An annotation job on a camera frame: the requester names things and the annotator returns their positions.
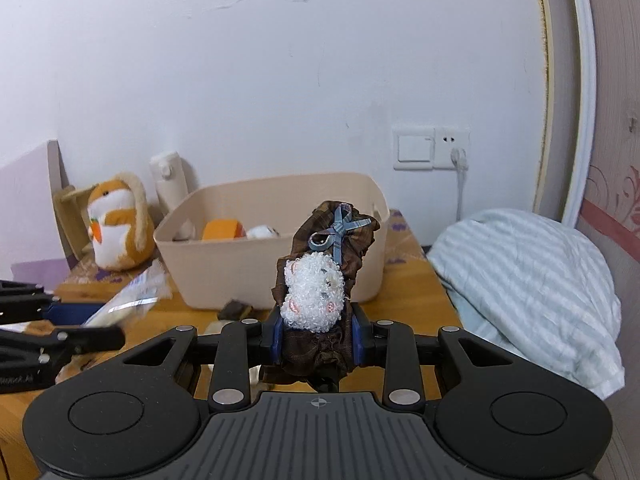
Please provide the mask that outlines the dark brown patterned scrunchie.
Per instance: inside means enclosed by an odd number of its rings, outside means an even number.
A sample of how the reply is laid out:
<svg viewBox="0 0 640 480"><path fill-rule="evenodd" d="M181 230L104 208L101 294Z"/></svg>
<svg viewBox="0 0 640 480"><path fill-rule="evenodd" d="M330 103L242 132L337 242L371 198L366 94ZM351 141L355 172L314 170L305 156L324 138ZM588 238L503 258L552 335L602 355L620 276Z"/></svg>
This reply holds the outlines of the dark brown patterned scrunchie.
<svg viewBox="0 0 640 480"><path fill-rule="evenodd" d="M355 368L352 289L380 222L352 204L326 200L292 238L277 262L272 289L283 328L276 362L260 379L270 385L304 382L335 392Z"/></svg>

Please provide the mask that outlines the clear packet white item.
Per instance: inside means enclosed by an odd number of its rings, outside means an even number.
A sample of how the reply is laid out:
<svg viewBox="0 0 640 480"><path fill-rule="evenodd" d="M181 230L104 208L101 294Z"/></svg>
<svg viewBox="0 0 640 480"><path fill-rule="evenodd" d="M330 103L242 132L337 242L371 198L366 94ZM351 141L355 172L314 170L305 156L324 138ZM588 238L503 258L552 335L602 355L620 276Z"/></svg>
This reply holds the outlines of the clear packet white item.
<svg viewBox="0 0 640 480"><path fill-rule="evenodd" d="M88 320L82 323L82 327L124 328L144 318L160 300L171 297L168 273L160 259L155 259L146 270L108 300L96 313L89 316Z"/></svg>

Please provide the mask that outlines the white fluffy bear keychain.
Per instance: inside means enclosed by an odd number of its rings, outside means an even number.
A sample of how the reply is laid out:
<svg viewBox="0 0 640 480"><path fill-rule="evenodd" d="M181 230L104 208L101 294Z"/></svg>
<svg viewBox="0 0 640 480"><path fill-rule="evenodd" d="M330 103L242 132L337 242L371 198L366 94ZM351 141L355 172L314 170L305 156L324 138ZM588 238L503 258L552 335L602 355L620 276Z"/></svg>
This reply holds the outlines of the white fluffy bear keychain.
<svg viewBox="0 0 640 480"><path fill-rule="evenodd" d="M327 333L345 307L345 281L336 262L324 252L310 252L284 267L286 294L280 302L284 325L292 330Z"/></svg>

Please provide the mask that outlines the orange plastic box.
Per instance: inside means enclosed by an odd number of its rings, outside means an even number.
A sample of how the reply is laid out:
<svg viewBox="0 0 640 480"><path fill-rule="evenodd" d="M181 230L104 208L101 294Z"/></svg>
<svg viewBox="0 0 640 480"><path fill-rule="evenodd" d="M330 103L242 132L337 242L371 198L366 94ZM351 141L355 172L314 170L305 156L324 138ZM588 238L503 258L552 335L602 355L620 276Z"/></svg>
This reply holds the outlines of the orange plastic box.
<svg viewBox="0 0 640 480"><path fill-rule="evenodd" d="M213 219L206 223L202 240L235 240L245 237L244 226L236 219Z"/></svg>

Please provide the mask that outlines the brown fuzzy plush scrunchie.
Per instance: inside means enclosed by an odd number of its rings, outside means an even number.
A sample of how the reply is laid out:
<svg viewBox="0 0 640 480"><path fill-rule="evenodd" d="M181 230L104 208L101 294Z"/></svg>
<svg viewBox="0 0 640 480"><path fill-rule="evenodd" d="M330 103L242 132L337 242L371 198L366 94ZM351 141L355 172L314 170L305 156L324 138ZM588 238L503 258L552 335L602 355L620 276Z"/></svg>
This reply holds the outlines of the brown fuzzy plush scrunchie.
<svg viewBox="0 0 640 480"><path fill-rule="evenodd" d="M29 322L24 333L29 335L47 336L55 330L55 326L49 321L34 321ZM78 375L81 372L80 363L78 359L73 358L68 364L66 364L55 378L55 382L60 384L70 378Z"/></svg>

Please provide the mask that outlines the dark brown square bottle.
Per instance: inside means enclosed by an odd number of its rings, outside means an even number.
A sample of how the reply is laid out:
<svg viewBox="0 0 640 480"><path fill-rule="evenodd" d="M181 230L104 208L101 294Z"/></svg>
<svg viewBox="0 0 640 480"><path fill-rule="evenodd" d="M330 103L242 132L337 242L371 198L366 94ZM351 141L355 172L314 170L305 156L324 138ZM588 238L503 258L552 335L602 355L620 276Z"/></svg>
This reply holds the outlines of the dark brown square bottle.
<svg viewBox="0 0 640 480"><path fill-rule="evenodd" d="M243 321L246 318L256 318L256 311L250 304L232 299L218 312L217 318L219 321Z"/></svg>

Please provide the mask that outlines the floral purple table mat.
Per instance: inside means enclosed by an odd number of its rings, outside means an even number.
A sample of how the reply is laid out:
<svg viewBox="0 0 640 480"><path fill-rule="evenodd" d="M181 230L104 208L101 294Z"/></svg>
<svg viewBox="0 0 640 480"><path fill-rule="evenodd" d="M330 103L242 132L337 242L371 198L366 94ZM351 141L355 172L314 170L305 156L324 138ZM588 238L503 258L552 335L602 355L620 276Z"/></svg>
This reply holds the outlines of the floral purple table mat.
<svg viewBox="0 0 640 480"><path fill-rule="evenodd" d="M61 295L77 292L88 294L89 292L118 292L128 285L138 275L142 274L150 265L152 259L145 261L141 266L125 271L109 271L100 268L94 261L92 252L85 255L76 266L70 270L70 274L56 286L55 291Z"/></svg>

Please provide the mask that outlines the beige plastic storage bin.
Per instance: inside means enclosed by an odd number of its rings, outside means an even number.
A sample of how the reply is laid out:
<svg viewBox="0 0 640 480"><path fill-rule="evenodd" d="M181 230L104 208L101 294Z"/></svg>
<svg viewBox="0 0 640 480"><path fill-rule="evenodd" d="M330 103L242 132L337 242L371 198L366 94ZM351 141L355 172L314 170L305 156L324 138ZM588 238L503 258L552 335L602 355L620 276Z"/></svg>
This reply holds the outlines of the beige plastic storage bin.
<svg viewBox="0 0 640 480"><path fill-rule="evenodd" d="M269 310L278 260L291 252L296 231L326 200L350 203L356 214L368 214L380 224L352 289L352 300L368 301L378 294L383 281L390 208L375 180L366 174L293 174L206 186L166 214L154 240L189 307L219 310L235 299ZM207 222L214 219L238 220L247 230L270 226L279 235L203 240Z"/></svg>

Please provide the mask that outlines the orange white hamster plush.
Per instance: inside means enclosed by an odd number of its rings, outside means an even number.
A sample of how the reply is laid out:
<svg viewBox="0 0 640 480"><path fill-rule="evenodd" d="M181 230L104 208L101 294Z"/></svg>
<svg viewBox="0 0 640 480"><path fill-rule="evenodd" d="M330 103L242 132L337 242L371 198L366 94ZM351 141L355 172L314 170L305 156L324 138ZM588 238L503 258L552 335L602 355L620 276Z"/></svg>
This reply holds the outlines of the orange white hamster plush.
<svg viewBox="0 0 640 480"><path fill-rule="evenodd" d="M98 184L88 198L88 233L96 265L122 272L152 257L154 223L140 179L121 172Z"/></svg>

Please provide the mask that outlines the cardboard box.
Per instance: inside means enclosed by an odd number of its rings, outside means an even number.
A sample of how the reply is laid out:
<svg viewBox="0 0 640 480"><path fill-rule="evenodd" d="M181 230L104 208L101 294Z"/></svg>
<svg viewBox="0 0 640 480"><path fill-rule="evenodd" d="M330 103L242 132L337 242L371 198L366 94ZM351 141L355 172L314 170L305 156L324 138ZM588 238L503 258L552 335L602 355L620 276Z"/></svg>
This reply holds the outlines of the cardboard box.
<svg viewBox="0 0 640 480"><path fill-rule="evenodd" d="M88 188L66 188L56 191L52 195L53 208L66 242L70 245L74 257L80 261L92 251L89 235L90 221L87 207L88 200L96 185Z"/></svg>

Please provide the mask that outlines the striped light blue blanket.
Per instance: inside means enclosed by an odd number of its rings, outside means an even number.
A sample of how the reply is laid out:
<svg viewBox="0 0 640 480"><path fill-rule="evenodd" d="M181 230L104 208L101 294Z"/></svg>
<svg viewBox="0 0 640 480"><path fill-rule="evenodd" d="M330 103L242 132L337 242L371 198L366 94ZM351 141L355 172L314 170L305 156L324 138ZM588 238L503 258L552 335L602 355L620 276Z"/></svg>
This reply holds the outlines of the striped light blue blanket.
<svg viewBox="0 0 640 480"><path fill-rule="evenodd" d="M468 332L602 400L624 388L622 305L602 252L581 232L485 210L442 232L426 258Z"/></svg>

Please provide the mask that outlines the cream thermos bottle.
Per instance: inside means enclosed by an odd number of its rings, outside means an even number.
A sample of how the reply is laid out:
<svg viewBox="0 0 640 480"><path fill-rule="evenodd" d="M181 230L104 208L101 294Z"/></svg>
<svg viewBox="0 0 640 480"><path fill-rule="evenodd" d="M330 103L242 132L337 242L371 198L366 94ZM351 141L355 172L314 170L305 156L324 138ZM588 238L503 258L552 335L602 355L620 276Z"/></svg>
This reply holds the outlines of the cream thermos bottle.
<svg viewBox="0 0 640 480"><path fill-rule="evenodd" d="M189 195L182 158L177 152L163 152L152 156L149 166L160 211L166 218Z"/></svg>

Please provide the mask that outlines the purple board against wall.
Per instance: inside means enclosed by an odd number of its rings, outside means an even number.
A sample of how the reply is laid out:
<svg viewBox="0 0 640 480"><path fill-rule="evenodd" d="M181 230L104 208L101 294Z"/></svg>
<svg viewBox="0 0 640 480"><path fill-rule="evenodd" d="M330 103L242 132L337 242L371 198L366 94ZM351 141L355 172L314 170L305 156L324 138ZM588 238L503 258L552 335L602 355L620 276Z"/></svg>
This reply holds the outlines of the purple board against wall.
<svg viewBox="0 0 640 480"><path fill-rule="evenodd" d="M1 166L1 277L55 289L76 262L53 207L62 188L58 142Z"/></svg>

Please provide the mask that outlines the white wall switch socket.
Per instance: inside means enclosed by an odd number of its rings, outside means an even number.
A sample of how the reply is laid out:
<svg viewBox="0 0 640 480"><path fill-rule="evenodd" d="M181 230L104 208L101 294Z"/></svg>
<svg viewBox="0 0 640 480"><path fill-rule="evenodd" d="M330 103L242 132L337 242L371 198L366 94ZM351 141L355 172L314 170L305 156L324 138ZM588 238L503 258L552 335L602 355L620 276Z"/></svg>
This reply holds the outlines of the white wall switch socket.
<svg viewBox="0 0 640 480"><path fill-rule="evenodd" d="M393 126L393 167L400 171L455 170L451 153L469 154L470 132L469 128L444 126Z"/></svg>

